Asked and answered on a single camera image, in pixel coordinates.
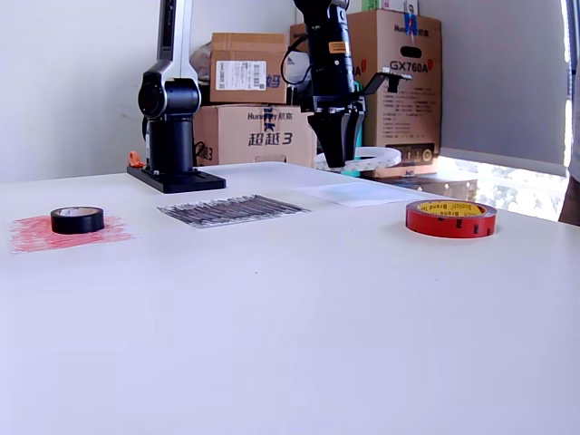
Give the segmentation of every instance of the stacked cardboard boxes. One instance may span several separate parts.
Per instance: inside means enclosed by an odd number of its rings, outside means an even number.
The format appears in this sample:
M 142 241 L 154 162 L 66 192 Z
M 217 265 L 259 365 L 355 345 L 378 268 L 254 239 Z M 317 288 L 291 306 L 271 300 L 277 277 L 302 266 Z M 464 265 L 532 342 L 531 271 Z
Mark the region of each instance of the stacked cardboard boxes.
M 211 103 L 194 120 L 199 166 L 282 161 L 312 167 L 316 137 L 307 114 L 286 104 L 284 34 L 214 34 Z

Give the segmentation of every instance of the red tape roll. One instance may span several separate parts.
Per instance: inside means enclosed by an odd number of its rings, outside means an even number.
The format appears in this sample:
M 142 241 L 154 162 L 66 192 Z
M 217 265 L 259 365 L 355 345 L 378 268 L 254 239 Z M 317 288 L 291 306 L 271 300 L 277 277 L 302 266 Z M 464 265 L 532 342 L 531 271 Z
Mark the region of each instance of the red tape roll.
M 407 228 L 425 236 L 480 238 L 495 234 L 498 211 L 464 201 L 421 201 L 407 206 Z

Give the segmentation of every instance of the robotic arm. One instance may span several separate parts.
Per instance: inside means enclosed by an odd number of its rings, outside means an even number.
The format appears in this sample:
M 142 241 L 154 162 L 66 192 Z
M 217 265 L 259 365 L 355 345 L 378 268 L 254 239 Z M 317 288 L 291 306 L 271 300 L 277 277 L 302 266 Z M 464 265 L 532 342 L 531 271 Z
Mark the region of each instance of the robotic arm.
M 193 115 L 201 96 L 198 75 L 189 63 L 193 0 L 161 0 L 157 63 L 143 74 L 139 92 L 145 116 L 147 166 L 128 172 L 163 193 L 223 189 L 223 179 L 197 170 Z M 378 73 L 363 92 L 354 86 L 346 10 L 350 0 L 295 0 L 304 14 L 310 51 L 313 97 L 303 111 L 320 141 L 330 168 L 354 160 L 363 124 L 364 95 L 385 79 L 396 92 L 400 75 Z
M 377 92 L 385 80 L 389 92 L 397 92 L 400 80 L 411 77 L 390 72 L 375 74 L 369 85 L 357 92 L 346 10 L 350 0 L 295 0 L 304 15 L 313 97 L 303 111 L 316 133 L 331 169 L 343 168 L 354 160 L 356 138 L 363 125 L 364 95 Z
M 147 167 L 128 172 L 163 193 L 224 189 L 226 181 L 196 169 L 193 115 L 201 105 L 189 63 L 193 0 L 161 0 L 157 63 L 143 74 Z

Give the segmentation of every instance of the black electrical tape roll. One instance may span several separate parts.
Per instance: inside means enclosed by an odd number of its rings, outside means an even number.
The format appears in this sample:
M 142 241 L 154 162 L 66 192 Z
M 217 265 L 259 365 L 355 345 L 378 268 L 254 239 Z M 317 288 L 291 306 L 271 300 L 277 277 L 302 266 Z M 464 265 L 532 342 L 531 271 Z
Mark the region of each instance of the black electrical tape roll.
M 53 232 L 57 234 L 88 234 L 105 228 L 105 214 L 95 207 L 59 208 L 51 213 Z

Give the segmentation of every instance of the white table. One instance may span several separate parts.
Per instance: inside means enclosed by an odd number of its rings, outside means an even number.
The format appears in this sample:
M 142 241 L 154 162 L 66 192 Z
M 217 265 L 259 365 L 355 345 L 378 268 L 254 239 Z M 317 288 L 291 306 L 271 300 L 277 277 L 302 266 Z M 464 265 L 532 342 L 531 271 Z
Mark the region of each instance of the white table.
M 580 433 L 580 229 L 502 212 L 492 238 L 424 237 L 405 204 L 292 191 L 342 176 L 208 171 L 229 188 L 0 187 L 3 235 L 71 205 L 141 234 L 19 256 L 0 238 L 0 434 Z M 196 230 L 156 209 L 249 193 L 315 212 Z

